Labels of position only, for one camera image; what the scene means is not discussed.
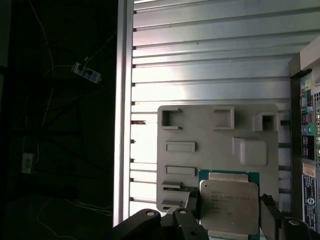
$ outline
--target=electrical outlet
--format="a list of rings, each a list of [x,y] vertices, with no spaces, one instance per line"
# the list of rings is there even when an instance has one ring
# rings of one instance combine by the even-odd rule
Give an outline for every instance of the electrical outlet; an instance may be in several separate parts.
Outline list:
[[[75,74],[95,83],[98,84],[101,81],[101,74],[92,70],[91,68],[84,67],[81,69],[81,63],[76,62],[72,67],[72,72]]]
[[[21,172],[23,174],[31,174],[32,173],[32,164],[35,159],[35,154],[33,153],[26,153],[22,154],[22,168]]]

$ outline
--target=power strip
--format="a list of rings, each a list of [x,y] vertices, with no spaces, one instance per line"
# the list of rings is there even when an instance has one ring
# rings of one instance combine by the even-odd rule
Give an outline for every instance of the power strip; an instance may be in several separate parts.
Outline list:
[[[96,72],[86,66],[82,69],[81,65],[81,63],[76,62],[72,67],[72,72],[95,84],[98,84],[101,81],[102,75],[99,72]]]

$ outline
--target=dark background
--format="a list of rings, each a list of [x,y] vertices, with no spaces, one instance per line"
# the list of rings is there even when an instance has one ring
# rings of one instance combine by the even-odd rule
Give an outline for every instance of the dark background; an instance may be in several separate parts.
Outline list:
[[[33,174],[38,183],[71,185],[78,189],[80,201],[101,207],[112,206],[118,1],[31,2],[44,27],[55,66],[81,63],[104,46],[87,65],[102,74],[102,83],[95,84],[77,76],[71,72],[71,67],[55,68],[54,79],[51,72],[43,77],[51,69],[51,60],[42,29],[28,0],[13,1],[8,65],[18,74],[11,77],[13,90],[6,85],[3,89],[12,91],[10,127],[13,133],[26,129],[25,108],[28,128],[39,129],[52,86],[54,92],[46,122],[68,103],[78,100],[76,96],[82,96],[78,103],[85,147],[79,136],[54,136],[52,139],[80,155],[85,149],[87,160],[103,170],[67,154],[50,142],[38,141],[37,133],[26,138],[24,151],[37,154],[37,144],[39,146],[39,161]],[[107,43],[112,34],[114,37]],[[71,108],[49,130],[70,131],[77,127],[75,109]],[[23,134],[13,134],[9,139],[9,193],[15,190],[21,177],[23,141]],[[4,239],[57,239],[37,221],[37,215],[48,199],[49,196],[31,194],[6,204]],[[57,198],[50,200],[38,217],[57,235],[77,240],[97,239],[111,229],[113,218]]]

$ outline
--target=screw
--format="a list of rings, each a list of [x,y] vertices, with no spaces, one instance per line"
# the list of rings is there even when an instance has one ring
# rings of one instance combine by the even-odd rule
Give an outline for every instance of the screw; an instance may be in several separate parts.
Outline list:
[[[300,225],[300,222],[298,222],[297,220],[290,220],[289,223],[291,225],[294,225],[294,226],[299,226]]]

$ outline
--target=slotted metal panel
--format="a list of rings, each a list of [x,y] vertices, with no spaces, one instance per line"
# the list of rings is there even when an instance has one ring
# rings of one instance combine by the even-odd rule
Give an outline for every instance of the slotted metal panel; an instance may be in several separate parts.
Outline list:
[[[319,0],[120,0],[114,224],[155,208],[159,106],[270,103],[289,120],[288,62],[319,34]],[[288,212],[290,174],[279,174]]]

